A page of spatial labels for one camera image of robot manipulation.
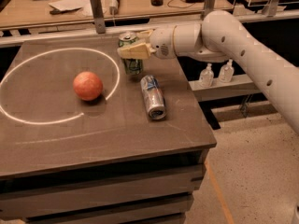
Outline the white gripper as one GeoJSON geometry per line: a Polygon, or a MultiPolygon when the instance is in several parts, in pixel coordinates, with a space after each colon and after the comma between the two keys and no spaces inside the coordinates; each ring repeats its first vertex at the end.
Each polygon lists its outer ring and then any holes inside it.
{"type": "Polygon", "coordinates": [[[139,39],[145,42],[117,48],[119,56],[123,59],[145,60],[152,53],[160,59],[173,59],[176,57],[173,42],[173,27],[157,28],[136,33],[139,39]]]}

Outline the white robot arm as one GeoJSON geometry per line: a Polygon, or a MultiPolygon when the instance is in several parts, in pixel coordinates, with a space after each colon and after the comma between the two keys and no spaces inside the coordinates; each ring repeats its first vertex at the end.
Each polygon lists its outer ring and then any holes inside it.
{"type": "Polygon", "coordinates": [[[232,14],[216,10],[203,21],[143,31],[118,49],[123,59],[187,56],[206,63],[235,61],[289,125],[299,133],[299,68],[255,39],[232,14]]]}

